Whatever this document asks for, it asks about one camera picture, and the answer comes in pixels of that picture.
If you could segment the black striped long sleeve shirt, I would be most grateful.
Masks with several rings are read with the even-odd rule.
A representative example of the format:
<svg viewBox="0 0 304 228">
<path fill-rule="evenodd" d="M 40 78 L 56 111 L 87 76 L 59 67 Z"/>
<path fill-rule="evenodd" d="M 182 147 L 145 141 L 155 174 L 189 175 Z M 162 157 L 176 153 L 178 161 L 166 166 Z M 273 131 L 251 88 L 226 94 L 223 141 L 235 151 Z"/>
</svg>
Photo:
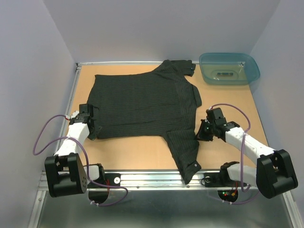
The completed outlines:
<svg viewBox="0 0 304 228">
<path fill-rule="evenodd" d="M 201 168 L 197 162 L 196 111 L 202 100 L 188 76 L 190 60 L 165 60 L 151 72 L 96 75 L 87 102 L 94 108 L 94 139 L 162 137 L 185 184 Z"/>
</svg>

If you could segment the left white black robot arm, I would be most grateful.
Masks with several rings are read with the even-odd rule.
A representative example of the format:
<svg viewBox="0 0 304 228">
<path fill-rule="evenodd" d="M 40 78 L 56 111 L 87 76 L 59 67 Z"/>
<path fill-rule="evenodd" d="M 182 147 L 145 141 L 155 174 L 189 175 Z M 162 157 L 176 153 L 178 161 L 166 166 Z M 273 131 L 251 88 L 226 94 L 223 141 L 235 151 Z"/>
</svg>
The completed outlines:
<svg viewBox="0 0 304 228">
<path fill-rule="evenodd" d="M 83 144 L 96 138 L 94 107 L 81 104 L 70 119 L 68 133 L 54 156 L 47 157 L 45 169 L 50 196 L 53 198 L 83 194 L 89 183 L 101 187 L 106 176 L 101 164 L 84 166 L 80 159 Z"/>
</svg>

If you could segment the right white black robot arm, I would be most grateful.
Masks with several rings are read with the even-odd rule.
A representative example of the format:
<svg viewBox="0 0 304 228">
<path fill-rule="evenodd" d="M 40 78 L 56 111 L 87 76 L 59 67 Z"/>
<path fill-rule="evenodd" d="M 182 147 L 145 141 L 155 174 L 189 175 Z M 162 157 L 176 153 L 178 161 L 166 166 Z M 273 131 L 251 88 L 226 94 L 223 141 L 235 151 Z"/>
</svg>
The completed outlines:
<svg viewBox="0 0 304 228">
<path fill-rule="evenodd" d="M 217 137 L 237 148 L 241 157 L 248 157 L 255 167 L 245 166 L 243 161 L 226 162 L 219 172 L 205 176 L 201 184 L 210 188 L 253 186 L 267 199 L 298 187 L 294 166 L 286 150 L 262 144 L 236 122 L 228 122 L 220 108 L 210 107 L 206 114 L 197 140 L 209 142 Z"/>
</svg>

